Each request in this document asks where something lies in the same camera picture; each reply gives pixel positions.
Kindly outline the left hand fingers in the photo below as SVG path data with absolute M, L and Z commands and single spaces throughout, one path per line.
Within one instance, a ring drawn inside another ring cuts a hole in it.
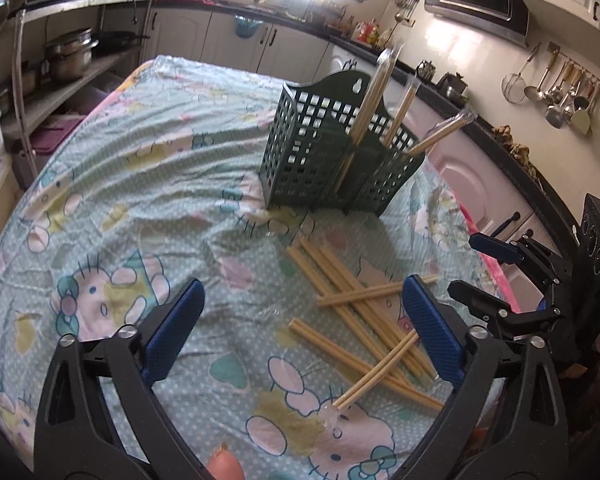
M 211 454 L 207 469 L 215 480 L 244 480 L 242 465 L 230 452 L 225 443 L 221 443 Z

